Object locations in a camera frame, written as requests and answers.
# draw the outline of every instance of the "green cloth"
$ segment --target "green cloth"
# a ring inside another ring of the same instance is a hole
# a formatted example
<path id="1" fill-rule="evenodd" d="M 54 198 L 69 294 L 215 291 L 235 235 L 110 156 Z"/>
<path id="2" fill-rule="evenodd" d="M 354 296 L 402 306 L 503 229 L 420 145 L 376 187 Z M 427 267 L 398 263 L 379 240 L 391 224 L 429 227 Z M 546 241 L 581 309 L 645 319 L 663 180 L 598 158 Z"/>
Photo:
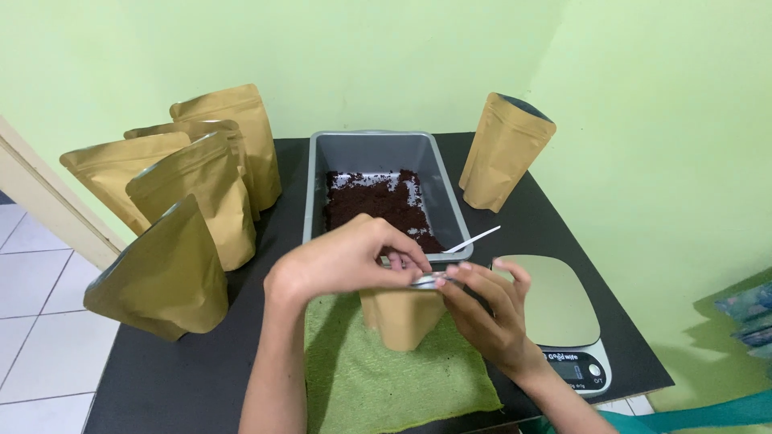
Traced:
<path id="1" fill-rule="evenodd" d="M 415 351 L 388 350 L 356 293 L 306 310 L 309 434 L 377 434 L 502 407 L 485 363 L 445 314 Z"/>

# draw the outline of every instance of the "gray baking pan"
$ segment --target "gray baking pan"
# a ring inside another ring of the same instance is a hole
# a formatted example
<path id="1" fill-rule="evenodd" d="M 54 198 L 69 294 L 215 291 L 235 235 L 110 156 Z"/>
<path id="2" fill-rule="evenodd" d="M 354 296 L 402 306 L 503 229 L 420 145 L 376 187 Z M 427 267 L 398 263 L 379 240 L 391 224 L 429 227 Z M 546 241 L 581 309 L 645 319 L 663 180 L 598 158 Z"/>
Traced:
<path id="1" fill-rule="evenodd" d="M 391 178 L 390 172 L 400 169 L 418 174 L 422 208 L 437 240 L 450 249 L 469 239 L 434 136 L 421 131 L 320 131 L 310 140 L 303 242 L 327 231 L 327 172 L 362 173 L 367 180 L 376 175 Z M 433 263 L 459 262 L 469 259 L 472 251 L 470 244 L 456 253 L 427 257 Z"/>

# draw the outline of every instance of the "ground coffee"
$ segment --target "ground coffee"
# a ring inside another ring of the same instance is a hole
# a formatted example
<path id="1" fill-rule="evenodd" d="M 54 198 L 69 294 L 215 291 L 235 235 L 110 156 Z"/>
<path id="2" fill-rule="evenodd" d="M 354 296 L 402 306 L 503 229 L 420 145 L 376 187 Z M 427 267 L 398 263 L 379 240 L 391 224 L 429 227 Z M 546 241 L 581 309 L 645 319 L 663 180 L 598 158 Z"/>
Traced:
<path id="1" fill-rule="evenodd" d="M 341 184 L 336 182 L 341 174 L 327 172 L 327 198 L 324 207 L 327 230 L 337 228 L 359 213 L 381 217 L 392 226 L 413 238 L 424 253 L 441 253 L 445 247 L 429 232 L 426 215 L 421 209 L 421 182 L 413 171 L 400 170 L 396 186 L 391 178 L 383 175 L 372 185 L 362 185 L 361 173 L 351 174 Z M 415 186 L 415 200 L 410 199 L 410 186 Z"/>

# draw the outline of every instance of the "forearm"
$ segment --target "forearm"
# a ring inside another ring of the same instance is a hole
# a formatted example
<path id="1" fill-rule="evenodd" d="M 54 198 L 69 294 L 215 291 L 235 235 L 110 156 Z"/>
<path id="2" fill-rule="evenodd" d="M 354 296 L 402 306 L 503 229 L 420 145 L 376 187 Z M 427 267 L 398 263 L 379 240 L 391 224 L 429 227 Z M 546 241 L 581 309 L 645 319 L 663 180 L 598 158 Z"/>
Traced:
<path id="1" fill-rule="evenodd" d="M 306 432 L 305 308 L 304 303 L 266 300 L 239 434 Z"/>
<path id="2" fill-rule="evenodd" d="M 552 369 L 540 351 L 538 361 L 528 371 L 507 375 L 539 407 L 558 434 L 618 434 Z"/>

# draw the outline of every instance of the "tile floor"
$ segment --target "tile floor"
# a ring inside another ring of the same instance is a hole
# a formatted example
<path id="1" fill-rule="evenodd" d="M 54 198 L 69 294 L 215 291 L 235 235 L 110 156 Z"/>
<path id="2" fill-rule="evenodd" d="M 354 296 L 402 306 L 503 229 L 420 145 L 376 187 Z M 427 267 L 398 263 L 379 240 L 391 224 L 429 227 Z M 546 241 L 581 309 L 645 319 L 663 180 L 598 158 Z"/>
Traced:
<path id="1" fill-rule="evenodd" d="M 118 323 L 83 309 L 99 270 L 16 204 L 0 205 L 0 434 L 79 434 Z M 598 405 L 652 413 L 645 396 Z"/>

